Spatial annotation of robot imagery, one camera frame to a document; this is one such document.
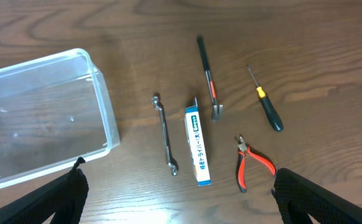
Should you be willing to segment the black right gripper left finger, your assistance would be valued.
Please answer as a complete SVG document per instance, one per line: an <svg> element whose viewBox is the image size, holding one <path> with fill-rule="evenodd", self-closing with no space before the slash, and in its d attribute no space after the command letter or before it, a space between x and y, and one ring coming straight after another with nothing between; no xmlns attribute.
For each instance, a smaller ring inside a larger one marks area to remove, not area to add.
<svg viewBox="0 0 362 224"><path fill-rule="evenodd" d="M0 223L78 223L89 190L84 162L79 157L68 173L0 208Z"/></svg>

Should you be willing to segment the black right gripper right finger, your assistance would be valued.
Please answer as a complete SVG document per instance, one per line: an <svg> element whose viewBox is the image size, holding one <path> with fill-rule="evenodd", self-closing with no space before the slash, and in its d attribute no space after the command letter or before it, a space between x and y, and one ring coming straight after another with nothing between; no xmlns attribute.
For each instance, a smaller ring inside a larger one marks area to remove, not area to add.
<svg viewBox="0 0 362 224"><path fill-rule="evenodd" d="M284 223L362 223L362 208L281 168L271 190Z"/></svg>

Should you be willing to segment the clear plastic storage container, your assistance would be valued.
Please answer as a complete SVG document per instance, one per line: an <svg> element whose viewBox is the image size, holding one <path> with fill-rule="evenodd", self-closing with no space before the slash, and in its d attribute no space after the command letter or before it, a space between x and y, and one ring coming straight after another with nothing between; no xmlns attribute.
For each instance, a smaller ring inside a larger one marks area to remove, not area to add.
<svg viewBox="0 0 362 224"><path fill-rule="evenodd" d="M84 49L0 68L0 189L120 143L103 73Z"/></svg>

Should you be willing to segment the blue white screwdriver box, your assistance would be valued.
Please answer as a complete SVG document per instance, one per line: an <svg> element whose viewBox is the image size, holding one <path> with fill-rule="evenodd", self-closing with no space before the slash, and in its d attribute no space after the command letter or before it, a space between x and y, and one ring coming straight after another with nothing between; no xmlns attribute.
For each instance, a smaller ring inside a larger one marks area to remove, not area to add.
<svg viewBox="0 0 362 224"><path fill-rule="evenodd" d="M209 173L197 98L194 98L192 106L186 108L184 123L193 162L194 176L198 186L202 187L210 185L211 177Z"/></svg>

